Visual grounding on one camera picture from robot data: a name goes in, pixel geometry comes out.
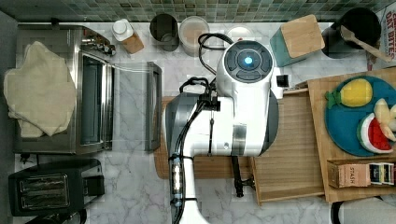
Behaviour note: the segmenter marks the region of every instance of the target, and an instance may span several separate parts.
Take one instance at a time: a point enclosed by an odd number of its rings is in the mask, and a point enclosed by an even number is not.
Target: black canister
[[[364,7],[350,9],[339,21],[323,31],[324,54],[331,58],[344,58],[361,47],[353,42],[345,41],[341,34],[341,26],[352,31],[360,41],[374,46],[381,36],[381,25],[373,11]]]
[[[174,51],[178,47],[178,27],[174,17],[168,14],[160,14],[154,17],[149,24],[152,37],[158,41],[166,51]]]

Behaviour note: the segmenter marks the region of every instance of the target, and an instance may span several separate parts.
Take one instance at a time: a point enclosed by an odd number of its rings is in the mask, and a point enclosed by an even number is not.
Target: small box
[[[330,186],[367,187],[371,184],[369,164],[337,164],[328,161],[327,165]]]
[[[297,63],[312,52],[324,48],[323,37],[314,15],[282,24],[270,43],[278,67]]]
[[[384,179],[384,166],[381,163],[370,163],[370,179],[374,185],[382,185]]]

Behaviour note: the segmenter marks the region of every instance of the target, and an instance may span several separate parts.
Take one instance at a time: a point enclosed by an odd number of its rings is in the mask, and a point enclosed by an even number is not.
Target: teal canister
[[[324,48],[323,37],[314,15],[282,24],[271,38],[270,44],[278,67],[297,63]]]

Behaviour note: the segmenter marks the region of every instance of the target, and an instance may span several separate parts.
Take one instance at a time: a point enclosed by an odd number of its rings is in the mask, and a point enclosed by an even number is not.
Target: wooden lid
[[[323,37],[314,15],[288,21],[281,25],[280,30],[291,58],[324,48]]]

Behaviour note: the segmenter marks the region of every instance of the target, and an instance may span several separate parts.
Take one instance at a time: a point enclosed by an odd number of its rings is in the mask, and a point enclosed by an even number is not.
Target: tile backsplash
[[[395,0],[31,0],[31,7],[5,0],[0,10],[17,21],[151,21],[161,13],[183,21],[199,16],[208,22],[289,21],[308,14],[335,21],[353,7],[377,12]],[[40,8],[47,8],[36,13]]]

